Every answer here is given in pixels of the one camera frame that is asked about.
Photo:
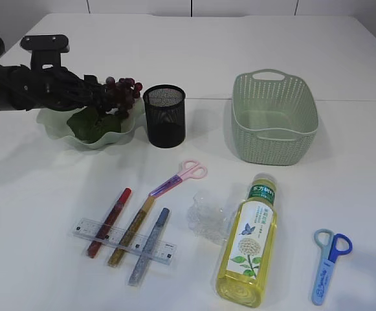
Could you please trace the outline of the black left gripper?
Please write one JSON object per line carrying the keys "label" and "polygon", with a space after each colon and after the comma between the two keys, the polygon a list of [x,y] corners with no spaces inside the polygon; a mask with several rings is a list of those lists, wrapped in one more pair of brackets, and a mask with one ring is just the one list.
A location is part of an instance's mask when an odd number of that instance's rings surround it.
{"label": "black left gripper", "polygon": [[66,67],[33,71],[21,65],[11,70],[11,88],[11,105],[17,110],[72,111],[94,106],[109,112],[116,108],[115,98],[105,85],[92,86]]}

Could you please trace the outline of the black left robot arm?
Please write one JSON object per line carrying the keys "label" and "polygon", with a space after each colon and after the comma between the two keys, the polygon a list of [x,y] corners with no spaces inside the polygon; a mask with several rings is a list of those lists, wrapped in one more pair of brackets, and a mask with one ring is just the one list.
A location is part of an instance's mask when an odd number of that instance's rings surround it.
{"label": "black left robot arm", "polygon": [[114,96],[95,76],[82,80],[65,67],[33,71],[25,65],[0,65],[0,111],[72,111],[87,106],[104,112],[117,107]]}

